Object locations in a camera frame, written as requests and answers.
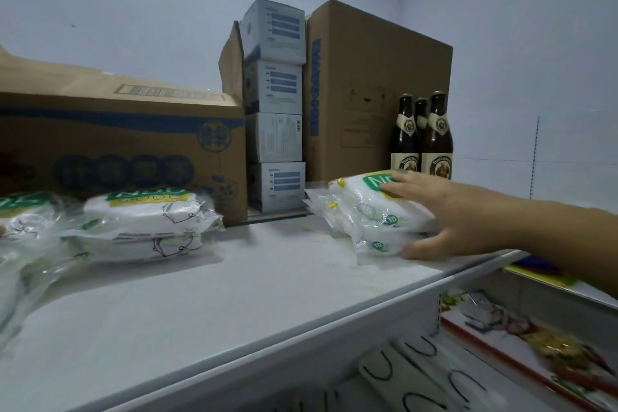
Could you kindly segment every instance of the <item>cardboard box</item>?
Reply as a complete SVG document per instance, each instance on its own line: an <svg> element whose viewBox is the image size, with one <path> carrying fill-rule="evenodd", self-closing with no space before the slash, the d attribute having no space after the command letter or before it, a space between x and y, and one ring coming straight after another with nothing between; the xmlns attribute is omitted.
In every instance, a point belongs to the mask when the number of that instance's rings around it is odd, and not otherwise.
<svg viewBox="0 0 618 412"><path fill-rule="evenodd" d="M258 59L284 64L306 62L305 12L271 2L253 2L240 24L247 63Z"/></svg>
<svg viewBox="0 0 618 412"><path fill-rule="evenodd" d="M160 186L247 219L242 105L231 96L11 56L0 47L0 194Z"/></svg>
<svg viewBox="0 0 618 412"><path fill-rule="evenodd" d="M247 116L248 161L302 161L302 119L303 116L295 114L256 113Z"/></svg>
<svg viewBox="0 0 618 412"><path fill-rule="evenodd" d="M307 180L388 169L398 96L448 90L452 47L336 0L309 17L307 39Z"/></svg>
<svg viewBox="0 0 618 412"><path fill-rule="evenodd" d="M271 213L305 207L303 162L249 165L247 172L249 203L257 211Z"/></svg>
<svg viewBox="0 0 618 412"><path fill-rule="evenodd" d="M258 60L245 65L245 113L303 113L303 67Z"/></svg>

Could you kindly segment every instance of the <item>barcode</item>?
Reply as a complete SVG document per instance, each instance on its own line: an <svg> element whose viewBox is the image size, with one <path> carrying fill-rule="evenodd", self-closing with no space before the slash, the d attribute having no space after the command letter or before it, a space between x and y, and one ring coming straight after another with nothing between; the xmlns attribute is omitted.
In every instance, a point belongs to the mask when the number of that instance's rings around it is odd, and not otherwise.
<svg viewBox="0 0 618 412"><path fill-rule="evenodd" d="M120 85L114 93L117 95L157 96L163 98L182 98L192 100L214 99L214 96L209 95L206 92L127 84Z"/></svg>

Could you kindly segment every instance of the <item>white box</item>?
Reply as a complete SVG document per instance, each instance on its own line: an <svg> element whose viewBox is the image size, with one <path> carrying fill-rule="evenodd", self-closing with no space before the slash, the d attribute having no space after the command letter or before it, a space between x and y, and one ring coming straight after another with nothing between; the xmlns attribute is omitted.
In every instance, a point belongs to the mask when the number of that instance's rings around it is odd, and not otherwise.
<svg viewBox="0 0 618 412"><path fill-rule="evenodd" d="M303 113L303 67L258 60L244 68L245 113Z"/></svg>
<svg viewBox="0 0 618 412"><path fill-rule="evenodd" d="M271 2L253 2L240 24L240 38L245 59L285 64L306 62L305 12Z"/></svg>
<svg viewBox="0 0 618 412"><path fill-rule="evenodd" d="M249 163L300 162L302 118L298 114L256 113L246 117Z"/></svg>
<svg viewBox="0 0 618 412"><path fill-rule="evenodd" d="M249 204L262 213L303 209L305 162L249 165Z"/></svg>

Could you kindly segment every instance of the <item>cardboard box flap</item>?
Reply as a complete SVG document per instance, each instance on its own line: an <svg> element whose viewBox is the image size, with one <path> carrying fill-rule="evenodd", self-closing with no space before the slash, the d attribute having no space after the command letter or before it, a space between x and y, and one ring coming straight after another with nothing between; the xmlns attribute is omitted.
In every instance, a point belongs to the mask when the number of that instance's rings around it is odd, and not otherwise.
<svg viewBox="0 0 618 412"><path fill-rule="evenodd" d="M0 92L241 107L225 94L16 57L0 46Z"/></svg>
<svg viewBox="0 0 618 412"><path fill-rule="evenodd" d="M219 74L223 93L234 98L239 105L242 105L242 62L244 58L240 26L235 21L219 57Z"/></svg>

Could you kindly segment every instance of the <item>white shelf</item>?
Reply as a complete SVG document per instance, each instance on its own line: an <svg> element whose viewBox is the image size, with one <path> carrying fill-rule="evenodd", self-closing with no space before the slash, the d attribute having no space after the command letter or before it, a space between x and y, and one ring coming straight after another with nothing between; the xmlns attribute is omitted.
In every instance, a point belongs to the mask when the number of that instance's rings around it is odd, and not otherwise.
<svg viewBox="0 0 618 412"><path fill-rule="evenodd" d="M2 410L121 410L205 372L236 372L256 355L283 361L284 346L522 255L359 261L313 215L228 229L213 251L219 264L117 266L55 287L0 362Z"/></svg>
<svg viewBox="0 0 618 412"><path fill-rule="evenodd" d="M540 280L533 276L522 274L521 272L518 272L516 270L511 270L507 267L505 267L504 269L510 274L525 277L527 280L534 280L537 283L542 283L544 285L555 288L556 290L565 291L567 293L570 293L571 295L579 296L581 298L602 304L613 309L618 309L618 299L615 299L604 291L601 291L586 282L582 282L581 280L578 280L576 283L570 286L558 286L553 283L546 282L545 280Z"/></svg>

